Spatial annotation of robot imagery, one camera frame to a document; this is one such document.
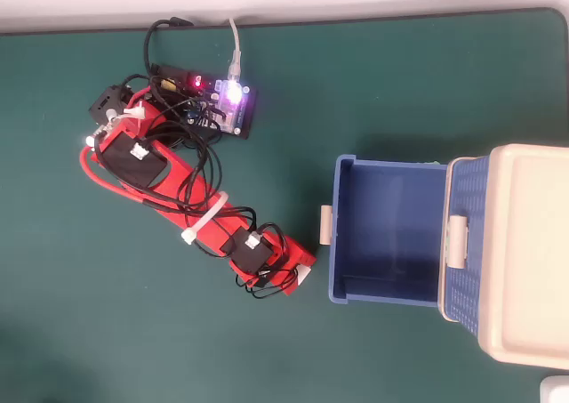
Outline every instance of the box handle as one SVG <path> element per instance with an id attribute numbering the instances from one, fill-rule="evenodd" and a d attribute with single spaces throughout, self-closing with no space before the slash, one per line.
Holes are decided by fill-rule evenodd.
<path id="1" fill-rule="evenodd" d="M 332 243 L 332 206 L 320 206 L 320 244 L 329 246 Z"/>
<path id="2" fill-rule="evenodd" d="M 466 266 L 468 253 L 469 226 L 466 216 L 452 214 L 446 226 L 447 251 L 446 265 L 463 269 Z"/>

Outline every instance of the table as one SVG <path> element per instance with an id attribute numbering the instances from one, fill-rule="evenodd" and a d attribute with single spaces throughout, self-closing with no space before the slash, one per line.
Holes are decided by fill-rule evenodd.
<path id="1" fill-rule="evenodd" d="M 143 71 L 144 32 L 0 38 L 0 400 L 538 401 L 545 369 L 493 361 L 437 310 L 332 304 L 318 215 L 340 154 L 566 144 L 566 31 L 550 9 L 241 28 L 260 95 L 250 139 L 217 148 L 222 188 L 318 256 L 265 301 L 81 172 L 87 109 Z M 228 28 L 166 30 L 151 55 L 224 73 L 232 44 Z"/>

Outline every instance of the red wire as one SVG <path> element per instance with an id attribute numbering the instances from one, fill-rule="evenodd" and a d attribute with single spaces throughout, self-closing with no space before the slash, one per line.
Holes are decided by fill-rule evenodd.
<path id="1" fill-rule="evenodd" d="M 145 87 L 142 90 L 139 90 L 138 92 L 136 92 L 131 99 L 128 101 L 128 105 L 126 105 L 127 108 L 132 108 L 132 106 L 134 105 L 134 102 L 136 100 L 138 100 L 141 96 L 144 96 L 146 93 L 150 92 L 150 86 Z"/>
<path id="2" fill-rule="evenodd" d="M 132 201 L 136 201 L 137 203 L 142 203 L 142 201 L 144 201 L 144 199 L 142 197 L 137 196 L 136 194 L 132 194 L 131 192 L 128 192 L 126 189 L 117 187 L 116 185 L 113 185 L 112 183 L 109 183 L 109 182 L 105 181 L 104 179 L 101 179 L 99 176 L 97 176 L 94 173 L 94 171 L 91 170 L 91 167 L 89 167 L 88 157 L 90 154 L 91 154 L 91 148 L 84 147 L 81 150 L 81 154 L 79 154 L 79 163 L 81 164 L 81 167 L 83 168 L 83 171 L 85 172 L 85 174 L 87 176 L 89 176 L 92 181 L 99 184 L 103 188 L 109 189 L 109 190 L 115 192 L 116 194 L 123 196 L 123 197 L 127 197 L 127 198 L 131 199 Z"/>

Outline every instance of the led light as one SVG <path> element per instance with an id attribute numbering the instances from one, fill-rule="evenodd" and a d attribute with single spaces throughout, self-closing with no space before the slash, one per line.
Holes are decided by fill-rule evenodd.
<path id="1" fill-rule="evenodd" d="M 228 81 L 228 90 L 226 96 L 233 105 L 237 105 L 241 98 L 243 97 L 243 91 L 241 90 L 241 85 L 235 80 Z"/>

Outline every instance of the blue plastic bin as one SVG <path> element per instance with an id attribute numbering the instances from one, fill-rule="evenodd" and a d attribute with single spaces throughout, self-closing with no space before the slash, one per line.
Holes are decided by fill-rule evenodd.
<path id="1" fill-rule="evenodd" d="M 329 296 L 437 306 L 446 165 L 340 156 Z"/>

